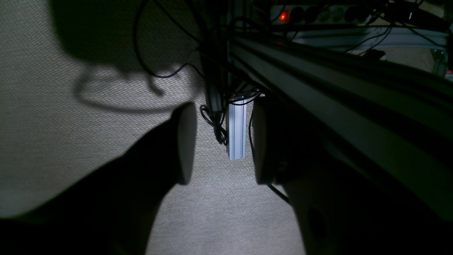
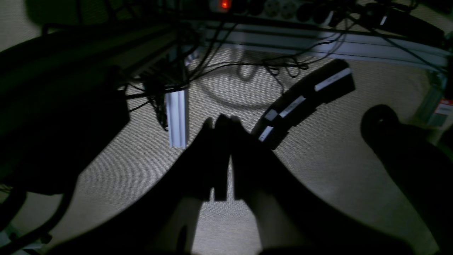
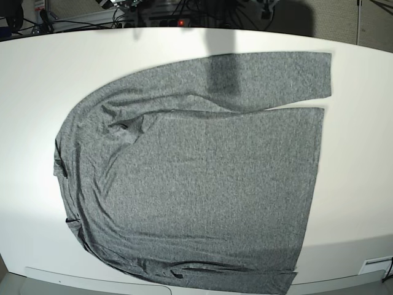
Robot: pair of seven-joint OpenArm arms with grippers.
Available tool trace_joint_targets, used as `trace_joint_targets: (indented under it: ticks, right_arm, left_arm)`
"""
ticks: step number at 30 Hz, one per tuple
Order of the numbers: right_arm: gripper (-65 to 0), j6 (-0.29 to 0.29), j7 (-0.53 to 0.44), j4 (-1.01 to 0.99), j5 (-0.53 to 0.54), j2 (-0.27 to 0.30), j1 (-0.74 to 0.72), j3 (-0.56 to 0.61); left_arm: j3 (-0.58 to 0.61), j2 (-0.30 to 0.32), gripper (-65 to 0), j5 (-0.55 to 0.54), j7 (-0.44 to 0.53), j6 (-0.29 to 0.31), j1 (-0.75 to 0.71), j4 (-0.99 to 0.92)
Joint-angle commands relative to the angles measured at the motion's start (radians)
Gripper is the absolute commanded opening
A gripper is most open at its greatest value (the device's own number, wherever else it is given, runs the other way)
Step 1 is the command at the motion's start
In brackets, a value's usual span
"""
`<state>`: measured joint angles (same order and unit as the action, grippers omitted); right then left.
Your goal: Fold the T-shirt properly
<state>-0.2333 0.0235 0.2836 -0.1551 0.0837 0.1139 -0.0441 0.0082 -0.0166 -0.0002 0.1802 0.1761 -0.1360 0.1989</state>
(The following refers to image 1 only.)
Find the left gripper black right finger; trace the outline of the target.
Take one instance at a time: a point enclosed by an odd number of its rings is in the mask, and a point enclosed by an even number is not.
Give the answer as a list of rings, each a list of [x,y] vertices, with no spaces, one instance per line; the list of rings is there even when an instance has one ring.
[[[452,254],[451,223],[384,171],[335,158],[299,111],[260,97],[252,126],[256,181],[282,185],[307,255]]]

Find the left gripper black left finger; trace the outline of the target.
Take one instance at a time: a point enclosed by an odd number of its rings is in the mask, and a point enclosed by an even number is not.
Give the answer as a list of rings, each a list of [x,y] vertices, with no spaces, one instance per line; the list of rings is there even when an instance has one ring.
[[[192,102],[123,155],[22,215],[1,219],[2,255],[144,255],[165,195],[189,183],[197,113]]]

